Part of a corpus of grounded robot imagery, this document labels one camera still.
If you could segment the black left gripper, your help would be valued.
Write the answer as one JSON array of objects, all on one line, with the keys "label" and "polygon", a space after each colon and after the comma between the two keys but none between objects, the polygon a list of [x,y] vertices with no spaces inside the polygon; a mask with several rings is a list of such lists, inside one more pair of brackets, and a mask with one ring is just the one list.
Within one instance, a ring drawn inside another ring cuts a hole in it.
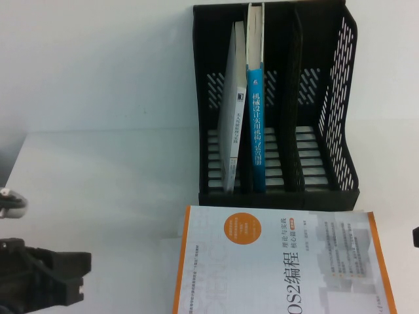
[{"label": "black left gripper", "polygon": [[1,313],[32,313],[84,300],[92,255],[20,248],[1,251]]}]

